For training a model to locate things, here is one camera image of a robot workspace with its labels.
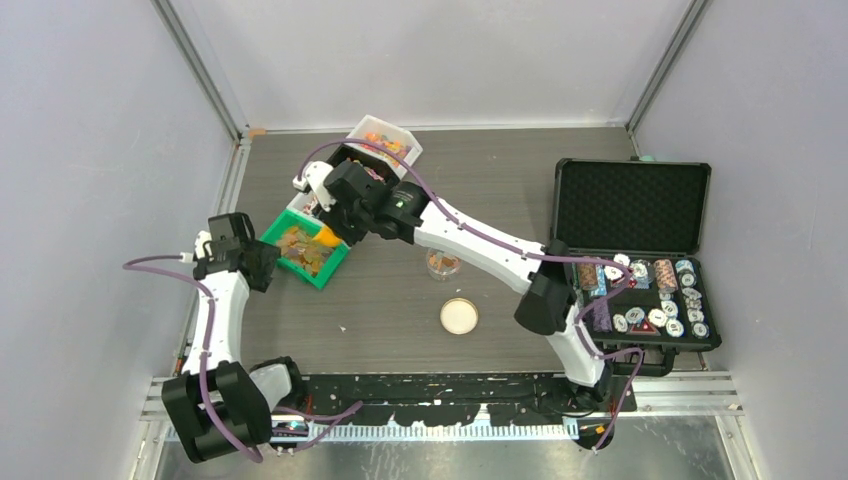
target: foam lining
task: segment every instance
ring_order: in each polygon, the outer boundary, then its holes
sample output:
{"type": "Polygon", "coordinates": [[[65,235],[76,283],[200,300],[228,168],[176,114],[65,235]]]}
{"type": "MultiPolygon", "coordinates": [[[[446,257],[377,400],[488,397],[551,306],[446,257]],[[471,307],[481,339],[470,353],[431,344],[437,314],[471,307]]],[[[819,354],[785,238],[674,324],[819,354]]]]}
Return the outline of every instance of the foam lining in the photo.
{"type": "Polygon", "coordinates": [[[564,159],[553,233],[573,251],[691,255],[710,172],[707,164],[564,159]]]}

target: green tray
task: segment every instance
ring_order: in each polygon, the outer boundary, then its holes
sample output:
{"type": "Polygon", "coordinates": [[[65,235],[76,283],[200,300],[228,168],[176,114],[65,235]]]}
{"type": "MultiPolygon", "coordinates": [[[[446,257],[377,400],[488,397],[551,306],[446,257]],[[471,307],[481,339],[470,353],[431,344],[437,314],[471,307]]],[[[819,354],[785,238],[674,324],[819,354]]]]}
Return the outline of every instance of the green tray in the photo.
{"type": "MultiPolygon", "coordinates": [[[[301,215],[300,213],[292,210],[283,210],[283,213],[274,220],[271,227],[262,234],[260,240],[265,243],[270,243],[271,245],[276,245],[280,237],[286,233],[286,230],[293,226],[298,226],[305,230],[306,233],[313,236],[321,230],[320,224],[310,220],[305,215],[301,215]]],[[[327,259],[327,263],[324,264],[324,268],[322,268],[318,272],[318,275],[314,277],[306,273],[306,270],[286,257],[280,257],[280,259],[277,260],[277,266],[280,268],[288,268],[296,273],[303,281],[309,282],[312,285],[315,285],[318,290],[321,290],[327,285],[327,282],[330,281],[330,277],[333,275],[333,272],[339,268],[339,265],[342,263],[342,260],[344,260],[344,257],[347,256],[349,251],[350,247],[344,243],[336,247],[336,250],[332,255],[330,255],[330,258],[327,259]]]]}

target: white wall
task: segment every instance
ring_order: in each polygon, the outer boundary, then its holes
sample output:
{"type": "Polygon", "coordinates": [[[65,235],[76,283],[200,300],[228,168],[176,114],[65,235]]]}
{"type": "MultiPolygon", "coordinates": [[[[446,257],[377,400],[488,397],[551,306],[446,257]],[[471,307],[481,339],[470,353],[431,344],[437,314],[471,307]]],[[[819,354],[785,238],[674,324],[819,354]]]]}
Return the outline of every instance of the white wall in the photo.
{"type": "Polygon", "coordinates": [[[251,126],[626,121],[688,0],[173,0],[251,126]]]}
{"type": "Polygon", "coordinates": [[[701,259],[770,478],[847,478],[848,3],[715,0],[637,131],[713,166],[701,259]]]}
{"type": "Polygon", "coordinates": [[[231,142],[150,2],[0,2],[0,58],[0,478],[124,478],[190,289],[121,264],[190,249],[231,142]]]}

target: brown work surface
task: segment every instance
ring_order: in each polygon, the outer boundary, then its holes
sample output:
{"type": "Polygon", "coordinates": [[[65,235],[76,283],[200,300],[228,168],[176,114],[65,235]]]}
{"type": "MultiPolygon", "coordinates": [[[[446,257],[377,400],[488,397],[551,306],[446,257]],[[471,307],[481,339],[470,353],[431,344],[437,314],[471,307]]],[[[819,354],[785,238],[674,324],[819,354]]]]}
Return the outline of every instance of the brown work surface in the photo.
{"type": "MultiPolygon", "coordinates": [[[[294,196],[291,180],[315,146],[340,134],[257,136],[239,211],[265,231],[294,196]]],[[[634,154],[622,128],[416,132],[415,169],[463,213],[517,237],[547,241],[554,167],[563,157],[623,160],[634,154]]],[[[326,158],[332,152],[327,149],[326,158]]],[[[244,312],[245,365],[290,356],[303,373],[520,372],[559,370],[548,342],[512,315],[519,295],[463,263],[455,280],[427,273],[426,249],[371,235],[355,245],[323,291],[278,270],[244,312]],[[445,301],[477,306],[471,333],[442,328],[445,301]]]]}

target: black case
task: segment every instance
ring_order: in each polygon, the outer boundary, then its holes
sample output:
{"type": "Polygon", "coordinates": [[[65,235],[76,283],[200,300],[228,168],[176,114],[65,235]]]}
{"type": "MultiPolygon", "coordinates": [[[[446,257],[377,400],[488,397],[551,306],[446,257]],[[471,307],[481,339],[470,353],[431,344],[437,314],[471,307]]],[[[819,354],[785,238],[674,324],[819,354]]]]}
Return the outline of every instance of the black case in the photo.
{"type": "MultiPolygon", "coordinates": [[[[678,320],[685,332],[675,338],[660,329],[658,336],[596,332],[586,319],[586,327],[600,348],[611,351],[626,345],[658,349],[664,354],[660,365],[646,366],[643,374],[668,373],[680,352],[705,352],[721,345],[718,325],[712,315],[704,271],[693,258],[700,246],[711,168],[705,163],[659,163],[641,161],[599,161],[564,158],[557,163],[551,237],[565,242],[575,256],[611,259],[625,253],[631,260],[653,261],[686,258],[695,266],[695,289],[703,298],[702,311],[710,336],[692,335],[680,289],[673,300],[680,310],[678,320]]],[[[607,291],[611,290],[607,280],[607,291]]],[[[583,304],[592,301],[578,289],[583,304]]],[[[648,290],[627,289],[609,302],[610,315],[640,306],[649,311],[660,307],[656,282],[648,290]]],[[[617,374],[628,373],[626,365],[616,364],[617,374]]]]}

